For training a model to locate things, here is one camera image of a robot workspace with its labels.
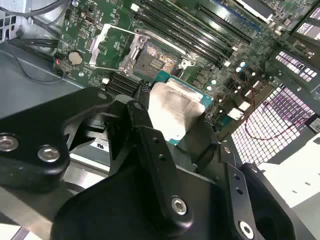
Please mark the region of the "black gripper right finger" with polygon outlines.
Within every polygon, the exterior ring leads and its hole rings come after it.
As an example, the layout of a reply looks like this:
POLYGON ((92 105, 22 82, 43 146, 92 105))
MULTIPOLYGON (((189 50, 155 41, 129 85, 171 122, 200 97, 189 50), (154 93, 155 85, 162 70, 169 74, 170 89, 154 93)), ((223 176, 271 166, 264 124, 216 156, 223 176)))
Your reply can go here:
POLYGON ((224 232, 233 240, 299 239, 296 216, 262 172, 250 163, 237 166, 205 114, 194 129, 196 172, 218 186, 224 232))

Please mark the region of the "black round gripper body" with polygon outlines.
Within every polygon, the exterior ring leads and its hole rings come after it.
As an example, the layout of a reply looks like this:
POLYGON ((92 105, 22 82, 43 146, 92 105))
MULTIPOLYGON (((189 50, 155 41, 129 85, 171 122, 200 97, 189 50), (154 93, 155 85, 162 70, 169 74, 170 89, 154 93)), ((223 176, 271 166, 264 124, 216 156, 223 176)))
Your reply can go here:
MULTIPOLYGON (((56 215, 53 240, 169 240, 168 230, 155 220, 156 207, 134 166, 110 176, 69 199, 56 215)), ((193 224, 181 240, 230 240, 218 187, 178 170, 193 224)))

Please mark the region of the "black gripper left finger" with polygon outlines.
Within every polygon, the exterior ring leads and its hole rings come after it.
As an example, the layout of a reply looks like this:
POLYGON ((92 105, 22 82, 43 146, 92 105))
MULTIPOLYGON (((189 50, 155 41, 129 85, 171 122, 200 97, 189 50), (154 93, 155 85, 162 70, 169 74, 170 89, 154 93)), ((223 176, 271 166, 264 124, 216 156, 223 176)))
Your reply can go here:
POLYGON ((34 192, 54 189, 70 164, 70 150, 84 142, 84 121, 98 114, 106 122, 115 173, 73 198, 62 217, 106 223, 112 213, 124 212, 159 228, 189 229, 193 211, 164 136, 153 128, 146 107, 136 100, 112 99, 97 87, 2 118, 0 183, 34 192))

